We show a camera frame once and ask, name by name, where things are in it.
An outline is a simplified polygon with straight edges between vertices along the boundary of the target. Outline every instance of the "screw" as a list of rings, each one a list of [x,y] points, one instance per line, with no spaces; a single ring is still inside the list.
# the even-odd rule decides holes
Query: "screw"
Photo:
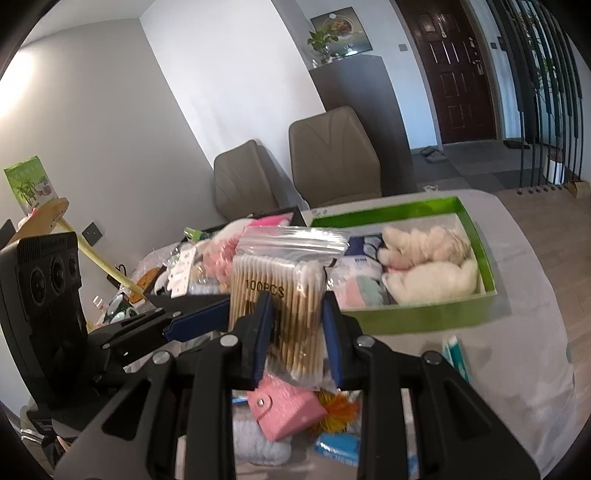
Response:
[[[224,335],[220,338],[221,346],[234,346],[238,343],[238,337],[236,335]]]
[[[430,365],[439,365],[443,360],[443,357],[440,353],[434,352],[433,350],[429,350],[425,352],[423,355],[425,361]]]
[[[370,337],[369,335],[362,335],[357,337],[357,345],[363,346],[365,348],[371,348],[374,346],[375,338]]]
[[[158,350],[154,355],[152,355],[152,361],[156,365],[164,365],[166,362],[170,360],[170,353],[166,350]]]

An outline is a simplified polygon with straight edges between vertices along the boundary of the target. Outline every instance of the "white plush toy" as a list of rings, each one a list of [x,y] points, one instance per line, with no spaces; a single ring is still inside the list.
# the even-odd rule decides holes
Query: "white plush toy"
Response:
[[[429,261],[461,265],[470,252],[463,232],[434,226],[429,233],[413,228],[410,233],[386,226],[382,237],[387,248],[378,251],[379,262],[395,270],[408,270]]]
[[[439,303],[473,294],[478,264],[472,259],[461,267],[451,262],[430,262],[408,271],[386,273],[382,281],[398,304]]]

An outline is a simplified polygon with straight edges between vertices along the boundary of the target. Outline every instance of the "yellow stick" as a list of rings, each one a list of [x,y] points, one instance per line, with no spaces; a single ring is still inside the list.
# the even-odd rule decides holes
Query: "yellow stick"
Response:
[[[137,293],[141,296],[144,300],[147,300],[144,296],[144,291],[133,283],[130,279],[128,279],[125,275],[123,275],[119,270],[117,270],[113,265],[106,262],[94,248],[90,246],[90,244],[86,241],[86,239],[76,232],[72,226],[64,219],[60,218],[57,221],[57,224],[66,232],[74,232],[78,237],[78,248],[84,253],[88,258],[90,258],[96,265],[102,268],[106,273],[108,273],[111,277],[113,277],[116,281],[121,283],[124,287],[127,287],[132,292]]]

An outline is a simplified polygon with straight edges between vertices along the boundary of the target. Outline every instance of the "plastic zip bag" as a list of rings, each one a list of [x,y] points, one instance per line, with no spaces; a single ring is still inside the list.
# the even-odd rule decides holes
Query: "plastic zip bag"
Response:
[[[304,388],[322,382],[324,335],[320,321],[326,291],[324,267],[348,247],[349,234],[318,228],[247,228],[232,266],[230,328],[254,312],[262,291],[275,304],[267,368]]]

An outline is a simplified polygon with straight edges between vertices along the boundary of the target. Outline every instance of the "pink wallet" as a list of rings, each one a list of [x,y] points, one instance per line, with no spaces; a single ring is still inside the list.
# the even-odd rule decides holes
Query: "pink wallet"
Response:
[[[248,406],[270,442],[301,432],[326,415],[314,392],[267,373],[258,388],[248,393]]]

